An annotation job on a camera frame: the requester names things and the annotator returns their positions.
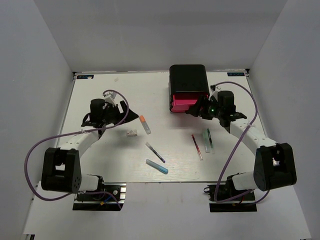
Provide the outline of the orange capped highlighter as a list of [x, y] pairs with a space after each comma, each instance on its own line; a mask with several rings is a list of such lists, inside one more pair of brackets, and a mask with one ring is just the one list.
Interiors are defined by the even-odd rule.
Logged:
[[140, 115], [140, 116], [139, 116], [139, 120], [140, 120], [140, 122], [141, 122], [141, 124], [142, 124], [142, 126], [143, 126], [143, 129], [145, 130], [146, 134], [147, 134], [147, 135], [151, 134], [150, 127], [149, 127], [149, 125], [147, 124], [146, 119], [144, 118], [143, 115]]

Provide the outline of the blue capped highlighter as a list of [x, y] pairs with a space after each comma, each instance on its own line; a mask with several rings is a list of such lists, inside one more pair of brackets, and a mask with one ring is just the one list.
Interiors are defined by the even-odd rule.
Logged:
[[169, 170], [168, 170], [167, 168], [165, 168], [165, 167], [163, 167], [163, 166], [161, 166], [161, 165], [159, 165], [159, 164], [157, 164], [157, 163], [155, 163], [155, 162], [153, 162], [153, 161], [151, 161], [151, 160], [149, 160], [149, 159], [146, 159], [146, 160], [145, 160], [145, 163], [146, 163], [148, 166], [150, 166], [150, 167], [158, 170], [159, 172], [161, 172], [161, 173], [163, 173], [163, 174], [165, 174], [165, 175], [168, 174], [168, 172], [169, 172]]

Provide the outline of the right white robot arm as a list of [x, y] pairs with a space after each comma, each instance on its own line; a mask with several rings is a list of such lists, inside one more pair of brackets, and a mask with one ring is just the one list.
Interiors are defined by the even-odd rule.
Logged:
[[252, 172], [227, 177], [225, 192], [229, 198], [238, 199], [244, 190], [259, 189], [265, 192], [296, 184], [292, 147], [268, 138], [249, 123], [247, 117], [236, 110], [232, 91], [219, 91], [211, 97], [200, 96], [186, 114], [205, 120], [218, 119], [228, 133], [237, 137], [254, 154]]

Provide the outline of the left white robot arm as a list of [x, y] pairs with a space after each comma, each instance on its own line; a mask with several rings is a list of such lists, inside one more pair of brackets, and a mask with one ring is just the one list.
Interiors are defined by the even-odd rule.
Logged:
[[120, 106], [123, 112], [117, 104], [93, 99], [90, 112], [82, 120], [80, 133], [59, 147], [45, 151], [41, 176], [43, 190], [73, 194], [88, 191], [96, 200], [105, 196], [106, 187], [100, 184], [101, 177], [82, 173], [80, 158], [103, 136], [106, 126], [116, 127], [139, 118], [125, 101], [122, 100]]

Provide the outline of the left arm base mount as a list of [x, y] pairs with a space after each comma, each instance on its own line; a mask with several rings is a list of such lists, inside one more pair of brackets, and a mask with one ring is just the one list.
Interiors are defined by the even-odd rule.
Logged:
[[96, 191], [83, 191], [74, 197], [73, 211], [118, 212], [125, 203], [126, 183], [102, 183]]

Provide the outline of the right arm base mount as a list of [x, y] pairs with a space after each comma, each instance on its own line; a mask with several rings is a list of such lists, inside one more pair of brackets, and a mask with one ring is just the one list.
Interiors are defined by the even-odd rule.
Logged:
[[255, 204], [256, 198], [252, 191], [246, 195], [235, 198], [235, 196], [244, 193], [245, 190], [231, 191], [228, 186], [221, 184], [217, 191], [217, 200], [220, 202], [216, 202], [214, 200], [216, 186], [216, 184], [210, 184], [203, 189], [203, 193], [208, 195], [209, 211], [211, 213], [257, 212], [257, 206]]

